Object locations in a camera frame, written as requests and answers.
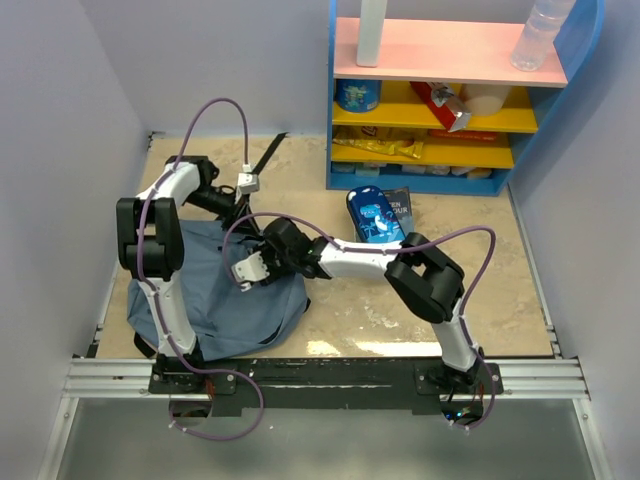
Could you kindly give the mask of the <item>red flat box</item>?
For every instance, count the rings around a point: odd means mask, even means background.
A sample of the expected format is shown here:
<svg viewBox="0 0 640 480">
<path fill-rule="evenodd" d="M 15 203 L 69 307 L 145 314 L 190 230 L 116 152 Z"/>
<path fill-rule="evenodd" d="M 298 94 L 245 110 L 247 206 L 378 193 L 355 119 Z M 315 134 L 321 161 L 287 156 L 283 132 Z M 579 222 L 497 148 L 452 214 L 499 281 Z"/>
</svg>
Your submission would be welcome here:
<svg viewBox="0 0 640 480">
<path fill-rule="evenodd" d="M 456 140 L 456 141 L 470 141 L 470 142 L 487 142 L 492 143 L 498 140 L 499 134 L 497 132 L 483 132 L 483 131 L 470 131 L 459 130 L 455 132 L 449 132 L 446 130 L 431 129 L 428 131 L 428 135 L 434 138 Z"/>
</svg>

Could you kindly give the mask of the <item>blue wooden shelf unit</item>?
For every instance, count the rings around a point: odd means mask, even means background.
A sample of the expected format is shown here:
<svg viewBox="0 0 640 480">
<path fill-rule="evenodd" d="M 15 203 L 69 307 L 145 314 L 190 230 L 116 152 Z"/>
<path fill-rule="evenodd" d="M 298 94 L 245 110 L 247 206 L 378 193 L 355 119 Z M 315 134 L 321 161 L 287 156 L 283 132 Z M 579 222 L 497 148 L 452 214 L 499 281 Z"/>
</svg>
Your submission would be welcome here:
<svg viewBox="0 0 640 480">
<path fill-rule="evenodd" d="M 601 1 L 575 1 L 534 71 L 510 61 L 517 23 L 389 19 L 378 63 L 359 22 L 328 23 L 326 185 L 496 196 L 549 133 L 598 43 Z"/>
</svg>

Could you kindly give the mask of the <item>blue dinosaur pencil case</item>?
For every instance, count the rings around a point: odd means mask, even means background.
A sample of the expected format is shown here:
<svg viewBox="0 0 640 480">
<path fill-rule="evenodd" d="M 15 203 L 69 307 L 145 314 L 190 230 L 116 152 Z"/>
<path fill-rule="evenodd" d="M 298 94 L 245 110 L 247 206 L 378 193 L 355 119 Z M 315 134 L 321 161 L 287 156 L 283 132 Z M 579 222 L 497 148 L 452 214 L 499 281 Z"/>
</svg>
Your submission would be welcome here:
<svg viewBox="0 0 640 480">
<path fill-rule="evenodd" d="M 379 244 L 405 239 L 391 204 L 377 186 L 350 190 L 346 195 L 346 206 L 359 242 Z"/>
</svg>

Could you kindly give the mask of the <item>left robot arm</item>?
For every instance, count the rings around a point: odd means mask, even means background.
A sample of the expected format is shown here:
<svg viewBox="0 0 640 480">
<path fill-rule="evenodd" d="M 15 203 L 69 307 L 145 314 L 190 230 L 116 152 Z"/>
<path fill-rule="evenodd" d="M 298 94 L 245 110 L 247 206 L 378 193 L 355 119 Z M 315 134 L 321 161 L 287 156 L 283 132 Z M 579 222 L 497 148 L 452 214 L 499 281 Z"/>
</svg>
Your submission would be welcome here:
<svg viewBox="0 0 640 480">
<path fill-rule="evenodd" d="M 206 156 L 173 156 L 152 186 L 116 204 L 119 262 L 149 305 L 157 332 L 159 375 L 171 375 L 185 392 L 205 385 L 207 368 L 182 294 L 185 246 L 178 209 L 188 203 L 230 226 L 248 203 L 235 188 L 214 186 L 218 175 Z"/>
</svg>

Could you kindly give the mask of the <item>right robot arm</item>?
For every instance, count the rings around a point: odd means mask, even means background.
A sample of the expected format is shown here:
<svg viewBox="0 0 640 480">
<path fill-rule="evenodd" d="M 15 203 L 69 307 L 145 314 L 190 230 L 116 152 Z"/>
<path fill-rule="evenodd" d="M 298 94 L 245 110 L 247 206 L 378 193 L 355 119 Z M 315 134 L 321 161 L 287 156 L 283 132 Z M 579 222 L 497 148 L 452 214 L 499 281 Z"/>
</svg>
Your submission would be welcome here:
<svg viewBox="0 0 640 480">
<path fill-rule="evenodd" d="M 268 224 L 262 242 L 232 267 L 242 287 L 267 284 L 289 273 L 326 280 L 383 278 L 416 317 L 433 325 L 448 386 L 466 393 L 480 382 L 479 347 L 466 325 L 465 308 L 493 255 L 496 236 L 492 229 L 466 227 L 434 241 L 411 233 L 403 240 L 367 244 L 331 237 L 316 226 L 311 228 L 318 237 L 311 239 L 298 228 L 301 222 L 282 215 Z M 487 232 L 490 245 L 480 270 L 465 289 L 463 269 L 438 246 L 476 231 Z"/>
</svg>

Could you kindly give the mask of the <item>dark blue book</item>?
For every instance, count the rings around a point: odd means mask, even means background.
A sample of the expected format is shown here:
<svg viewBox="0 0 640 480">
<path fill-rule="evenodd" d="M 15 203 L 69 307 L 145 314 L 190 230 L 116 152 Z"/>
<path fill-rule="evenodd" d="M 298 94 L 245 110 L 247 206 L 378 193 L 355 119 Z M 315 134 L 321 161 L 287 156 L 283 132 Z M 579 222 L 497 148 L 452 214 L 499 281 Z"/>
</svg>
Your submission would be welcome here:
<svg viewBox="0 0 640 480">
<path fill-rule="evenodd" d="M 410 193 L 407 188 L 382 190 L 395 212 L 406 236 L 414 230 Z"/>
</svg>

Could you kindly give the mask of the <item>white tall bottle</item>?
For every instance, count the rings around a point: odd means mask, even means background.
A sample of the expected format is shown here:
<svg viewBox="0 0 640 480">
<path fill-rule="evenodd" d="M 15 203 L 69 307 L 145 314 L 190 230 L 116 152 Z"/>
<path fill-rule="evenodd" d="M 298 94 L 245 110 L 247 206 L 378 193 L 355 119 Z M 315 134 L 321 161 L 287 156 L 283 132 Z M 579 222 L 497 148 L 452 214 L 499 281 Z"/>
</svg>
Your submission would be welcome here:
<svg viewBox="0 0 640 480">
<path fill-rule="evenodd" d="M 386 10 L 386 0 L 361 1 L 356 51 L 356 64 L 360 67 L 378 65 Z"/>
</svg>

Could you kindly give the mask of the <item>aluminium rail frame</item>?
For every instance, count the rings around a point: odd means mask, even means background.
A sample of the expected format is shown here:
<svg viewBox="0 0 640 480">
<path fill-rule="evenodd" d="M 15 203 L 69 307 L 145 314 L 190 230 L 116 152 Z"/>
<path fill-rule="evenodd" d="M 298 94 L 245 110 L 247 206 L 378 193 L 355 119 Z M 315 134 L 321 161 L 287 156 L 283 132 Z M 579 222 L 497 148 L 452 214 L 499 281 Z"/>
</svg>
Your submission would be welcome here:
<svg viewBox="0 0 640 480">
<path fill-rule="evenodd" d="M 75 358 L 43 479 L 610 479 L 580 362 L 534 291 L 466 308 L 484 394 L 439 389 L 429 323 L 321 288 L 288 339 L 217 361 L 215 393 L 161 386 L 114 293 Z"/>
</svg>

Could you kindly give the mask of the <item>yellow chips bag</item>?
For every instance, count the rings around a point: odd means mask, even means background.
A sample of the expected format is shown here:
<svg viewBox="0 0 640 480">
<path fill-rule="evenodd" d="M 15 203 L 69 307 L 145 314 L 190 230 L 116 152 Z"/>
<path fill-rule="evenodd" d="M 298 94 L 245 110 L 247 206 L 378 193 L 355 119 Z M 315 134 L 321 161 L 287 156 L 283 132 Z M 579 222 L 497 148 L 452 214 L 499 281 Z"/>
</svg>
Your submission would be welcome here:
<svg viewBox="0 0 640 480">
<path fill-rule="evenodd" d="M 427 132 L 379 126 L 337 126 L 332 143 L 385 156 L 400 155 L 418 159 L 422 155 Z"/>
</svg>

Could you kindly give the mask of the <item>blue snack can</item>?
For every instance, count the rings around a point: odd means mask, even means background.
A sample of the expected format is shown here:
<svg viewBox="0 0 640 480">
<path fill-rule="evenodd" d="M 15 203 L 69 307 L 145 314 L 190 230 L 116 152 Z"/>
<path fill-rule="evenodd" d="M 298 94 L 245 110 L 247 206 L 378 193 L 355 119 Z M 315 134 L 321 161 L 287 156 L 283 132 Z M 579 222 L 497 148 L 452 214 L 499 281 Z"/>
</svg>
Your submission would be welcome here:
<svg viewBox="0 0 640 480">
<path fill-rule="evenodd" d="M 380 80 L 337 79 L 335 101 L 349 113 L 367 113 L 378 107 L 381 90 Z"/>
</svg>

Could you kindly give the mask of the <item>red silver snack box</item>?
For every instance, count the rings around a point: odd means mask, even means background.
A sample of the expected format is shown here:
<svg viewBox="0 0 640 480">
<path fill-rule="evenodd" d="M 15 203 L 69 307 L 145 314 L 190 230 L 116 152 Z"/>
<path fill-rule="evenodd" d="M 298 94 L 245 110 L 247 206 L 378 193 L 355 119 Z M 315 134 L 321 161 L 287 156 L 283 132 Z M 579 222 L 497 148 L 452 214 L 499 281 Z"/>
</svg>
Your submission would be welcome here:
<svg viewBox="0 0 640 480">
<path fill-rule="evenodd" d="M 448 84 L 411 81 L 410 86 L 445 130 L 455 132 L 468 126 L 472 114 Z"/>
</svg>

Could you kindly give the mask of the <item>white round container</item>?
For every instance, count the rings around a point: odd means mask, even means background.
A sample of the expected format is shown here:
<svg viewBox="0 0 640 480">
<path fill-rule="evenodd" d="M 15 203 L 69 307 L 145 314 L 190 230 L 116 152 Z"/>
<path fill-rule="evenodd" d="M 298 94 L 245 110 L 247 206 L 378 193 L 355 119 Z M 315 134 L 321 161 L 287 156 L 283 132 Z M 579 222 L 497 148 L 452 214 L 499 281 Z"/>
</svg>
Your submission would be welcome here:
<svg viewBox="0 0 640 480">
<path fill-rule="evenodd" d="M 460 98 L 474 116 L 491 116 L 498 113 L 512 87 L 509 85 L 465 84 Z"/>
</svg>

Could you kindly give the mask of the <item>blue fabric backpack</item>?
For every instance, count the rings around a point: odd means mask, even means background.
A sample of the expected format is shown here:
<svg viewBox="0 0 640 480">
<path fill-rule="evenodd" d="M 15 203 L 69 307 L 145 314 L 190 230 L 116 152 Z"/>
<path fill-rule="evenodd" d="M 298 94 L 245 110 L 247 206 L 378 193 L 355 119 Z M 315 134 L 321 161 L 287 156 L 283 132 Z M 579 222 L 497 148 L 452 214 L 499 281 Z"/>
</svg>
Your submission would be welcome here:
<svg viewBox="0 0 640 480">
<path fill-rule="evenodd" d="M 178 209 L 178 218 L 185 246 L 182 294 L 203 359 L 248 355 L 286 339 L 310 305 L 303 277 L 294 274 L 243 292 L 228 275 L 228 264 L 245 259 L 262 242 L 255 220 L 226 227 L 215 214 L 188 203 Z M 126 318 L 140 350 L 146 356 L 158 353 L 150 308 L 133 278 Z"/>
</svg>

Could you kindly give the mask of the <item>clear plastic water bottle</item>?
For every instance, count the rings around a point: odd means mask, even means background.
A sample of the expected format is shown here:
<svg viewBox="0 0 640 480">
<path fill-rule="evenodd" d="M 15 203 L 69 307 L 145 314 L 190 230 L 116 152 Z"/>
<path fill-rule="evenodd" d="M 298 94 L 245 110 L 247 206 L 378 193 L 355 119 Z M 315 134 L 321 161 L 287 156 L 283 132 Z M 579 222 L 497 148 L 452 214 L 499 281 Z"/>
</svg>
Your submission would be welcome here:
<svg viewBox="0 0 640 480">
<path fill-rule="evenodd" d="M 575 3 L 575 0 L 537 0 L 511 53 L 511 65 L 521 71 L 540 69 Z"/>
</svg>

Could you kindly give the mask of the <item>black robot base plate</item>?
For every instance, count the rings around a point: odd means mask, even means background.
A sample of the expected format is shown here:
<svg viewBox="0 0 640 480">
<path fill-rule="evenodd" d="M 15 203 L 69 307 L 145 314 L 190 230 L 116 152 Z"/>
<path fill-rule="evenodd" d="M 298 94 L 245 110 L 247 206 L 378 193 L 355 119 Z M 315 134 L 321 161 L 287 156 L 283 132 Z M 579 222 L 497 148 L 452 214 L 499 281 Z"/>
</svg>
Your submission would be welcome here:
<svg viewBox="0 0 640 480">
<path fill-rule="evenodd" d="M 208 364 L 209 374 L 159 375 L 152 366 L 148 390 L 174 402 L 211 401 L 215 417 L 243 410 L 406 410 L 444 414 L 464 422 L 483 413 L 482 401 L 503 393 L 497 364 L 467 374 L 437 357 L 246 358 Z"/>
</svg>

